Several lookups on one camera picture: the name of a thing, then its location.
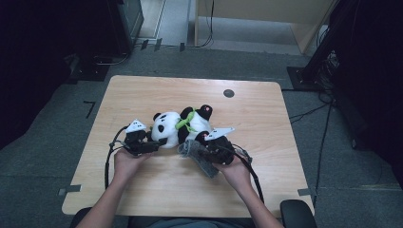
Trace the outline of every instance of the panda ear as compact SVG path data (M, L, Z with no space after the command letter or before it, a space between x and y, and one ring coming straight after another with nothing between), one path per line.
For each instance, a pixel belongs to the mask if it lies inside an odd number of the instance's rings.
M161 115L161 113L159 112L159 113L157 113L157 114L155 114L154 115L154 118L152 119L153 121L155 121L155 119L157 119L159 116Z

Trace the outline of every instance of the person's left hand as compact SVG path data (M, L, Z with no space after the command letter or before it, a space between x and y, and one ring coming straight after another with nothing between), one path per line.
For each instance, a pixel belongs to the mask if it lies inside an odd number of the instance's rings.
M135 157L125 149L120 149L115 154L115 174L113 180L120 184L126 185L130 179L134 177L140 165L153 156L154 153L143 154Z

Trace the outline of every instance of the table top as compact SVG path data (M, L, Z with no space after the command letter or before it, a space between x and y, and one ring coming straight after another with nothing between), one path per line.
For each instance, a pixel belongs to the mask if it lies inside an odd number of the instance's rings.
M235 95L224 96L226 89ZM253 157L265 205L275 216L280 217L283 200L304 200L314 211L311 198L297 192L307 184L277 83L118 75L109 82L71 182L81 184L81 191L67 193L63 212L73 215L93 206L104 193L108 144L119 129L134 119L149 128L157 112L181 113L188 106L202 105L213 107L212 127L235 127L227 138ZM113 177L113 156L110 164L109 180ZM223 174L207 178L194 161L180 157L177 147L160 148L144 162L127 186L117 215L250 217Z

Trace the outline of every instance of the wooden table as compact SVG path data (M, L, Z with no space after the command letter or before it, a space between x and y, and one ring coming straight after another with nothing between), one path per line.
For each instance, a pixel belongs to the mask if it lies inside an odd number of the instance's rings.
M235 96L227 98L225 89ZM293 131L280 87L276 83L184 78L114 76L106 90L89 134L72 185L80 192L68 193L63 212L73 215L93 206L105 191L104 168L108 144L123 126L139 119L147 127L157 112L181 112L187 106L213 107L213 127L235 127L227 138L246 149L265 197L266 206L280 217L283 200L299 199L298 189L306 189ZM110 161L113 177L113 159ZM237 193L219 173L207 178L189 158L173 149L160 149L145 161L128 185L118 215L248 218Z
M213 0L196 2L195 46L198 45L198 17L211 16ZM290 23L299 50L305 53L337 2L337 0L219 0L214 3L214 17Z

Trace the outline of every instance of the person's right hand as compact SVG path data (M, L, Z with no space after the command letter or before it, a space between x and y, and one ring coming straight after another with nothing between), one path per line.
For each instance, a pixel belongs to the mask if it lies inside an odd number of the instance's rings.
M234 160L229 165L213 163L213 166L222 172L237 192L242 188L252 187L251 174L238 157L234 156Z

